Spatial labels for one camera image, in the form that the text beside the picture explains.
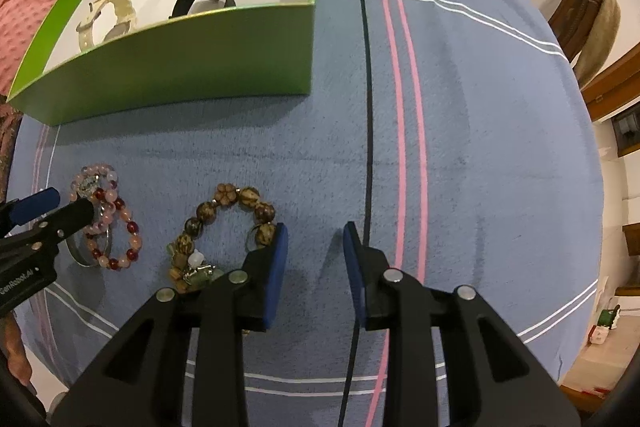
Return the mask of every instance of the box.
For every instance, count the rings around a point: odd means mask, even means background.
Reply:
[[[56,125],[161,103],[310,90],[315,0],[236,0],[215,10],[197,0],[171,20],[176,0],[131,0],[137,29],[81,53],[76,27],[91,1],[55,3],[12,84],[15,108]],[[107,5],[94,42],[114,22]]]

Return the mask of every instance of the screw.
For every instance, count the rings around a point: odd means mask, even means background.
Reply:
[[[382,277],[389,282],[400,282],[402,280],[402,272],[396,268],[388,268],[382,274]]]
[[[249,276],[243,270],[234,270],[229,274],[229,281],[231,284],[242,284],[243,282],[246,282],[247,279],[249,279]]]
[[[156,299],[160,302],[169,302],[175,297],[175,291],[171,288],[160,288],[156,292]]]
[[[471,286],[460,286],[460,288],[457,289],[457,292],[458,296],[461,299],[465,299],[465,301],[472,301],[476,298],[476,290],[471,288]]]

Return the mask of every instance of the pink beaded bracelet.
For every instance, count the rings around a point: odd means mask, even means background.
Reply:
[[[100,180],[104,178],[107,181],[106,190],[100,186]],[[88,198],[94,204],[99,205],[99,218],[97,222],[84,227],[84,237],[86,238],[87,248],[91,251],[92,257],[98,262],[98,265],[112,270],[128,268],[132,261],[138,259],[138,252],[142,248],[142,238],[139,236],[140,231],[138,224],[132,220],[132,213],[127,208],[124,200],[118,195],[118,174],[113,167],[106,164],[97,164],[83,167],[80,174],[71,182],[71,194],[69,199],[76,201],[78,196]],[[121,220],[126,223],[129,237],[129,250],[126,251],[119,259],[108,257],[98,248],[96,241],[110,230],[113,221],[117,219],[116,212]]]

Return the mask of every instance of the person's arm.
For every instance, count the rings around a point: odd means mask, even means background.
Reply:
[[[31,364],[24,350],[20,326],[12,313],[0,319],[0,346],[6,353],[9,372],[22,385],[28,385],[31,380]]]

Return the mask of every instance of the beaded bracelet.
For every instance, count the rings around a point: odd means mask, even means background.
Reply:
[[[106,190],[101,186],[100,181],[102,178],[107,182]],[[92,257],[103,268],[111,270],[128,268],[132,261],[138,259],[138,252],[142,248],[142,238],[138,235],[140,231],[138,224],[132,220],[131,210],[127,208],[124,200],[118,195],[117,172],[113,167],[106,164],[83,167],[71,182],[69,199],[70,201],[76,201],[78,197],[87,198],[98,206],[99,217],[97,222],[84,227],[82,230],[87,248]],[[130,248],[119,259],[110,258],[110,249],[100,250],[97,242],[98,237],[110,231],[113,221],[117,219],[116,212],[118,213],[117,217],[126,223],[127,231],[130,233]]]
[[[276,226],[272,223],[276,211],[271,203],[260,199],[260,192],[253,187],[236,188],[232,184],[221,183],[210,201],[198,205],[196,216],[184,223],[184,231],[167,245],[172,267],[169,278],[174,282],[178,293],[186,293],[204,288],[223,274],[223,271],[211,264],[204,263],[204,255],[195,249],[193,241],[202,235],[205,225],[216,220],[219,206],[228,208],[239,201],[246,210],[252,210],[257,224],[255,243],[259,248],[267,247],[273,241]]]

